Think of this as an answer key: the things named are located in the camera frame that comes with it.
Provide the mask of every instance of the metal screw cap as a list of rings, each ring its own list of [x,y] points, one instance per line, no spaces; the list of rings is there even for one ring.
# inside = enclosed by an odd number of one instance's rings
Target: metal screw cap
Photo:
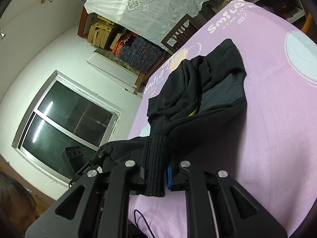
[[[1,39],[4,39],[5,37],[5,34],[2,32],[2,30],[0,30],[0,36],[1,36]]]
[[[220,170],[218,172],[218,176],[222,178],[226,178],[228,176],[228,173],[225,170]]]
[[[46,1],[53,2],[54,0],[42,0],[41,3],[45,3]]]
[[[135,166],[135,161],[133,161],[133,160],[128,160],[128,161],[125,162],[125,165],[126,165],[127,167]]]
[[[180,162],[180,165],[182,167],[189,167],[191,165],[191,163],[189,161],[184,160],[184,161]]]
[[[97,174],[98,174],[98,172],[96,170],[89,170],[87,172],[88,177],[95,177]]]

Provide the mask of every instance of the black speaker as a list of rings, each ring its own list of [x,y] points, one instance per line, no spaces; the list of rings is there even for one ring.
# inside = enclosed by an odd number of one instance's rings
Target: black speaker
[[[79,146],[64,148],[61,156],[73,176],[87,163]]]

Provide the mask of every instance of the tablecloth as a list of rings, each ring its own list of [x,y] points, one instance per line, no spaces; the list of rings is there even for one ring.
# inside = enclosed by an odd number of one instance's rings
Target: tablecloth
[[[185,16],[195,17],[208,0],[86,0],[95,12],[161,46],[163,38]]]

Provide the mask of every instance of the white wall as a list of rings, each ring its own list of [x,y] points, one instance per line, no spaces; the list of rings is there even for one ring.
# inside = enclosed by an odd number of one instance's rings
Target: white wall
[[[12,0],[0,19],[0,101],[44,47],[79,23],[82,8],[81,0]]]
[[[43,49],[21,72],[0,104],[0,153],[30,184],[57,199],[67,188],[38,171],[11,147],[16,130],[36,93],[55,71],[98,94],[123,110],[112,139],[126,139],[141,99],[90,66],[86,60],[95,50],[77,36],[77,27]]]

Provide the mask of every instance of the orange object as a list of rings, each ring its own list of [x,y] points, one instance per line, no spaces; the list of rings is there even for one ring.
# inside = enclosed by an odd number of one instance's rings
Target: orange object
[[[112,49],[112,53],[114,55],[118,55],[120,50],[122,49],[123,45],[128,41],[131,34],[125,34],[120,37],[119,41],[115,44],[114,48]]]
[[[138,36],[138,34],[132,32],[132,31],[130,32],[130,34],[131,34],[131,36],[133,36],[133,37],[137,37],[137,36]]]
[[[313,16],[311,15],[311,13],[308,14],[308,17],[306,19],[306,22],[302,28],[302,32],[307,34],[308,30],[310,29],[311,25],[313,24],[314,20],[313,20]]]

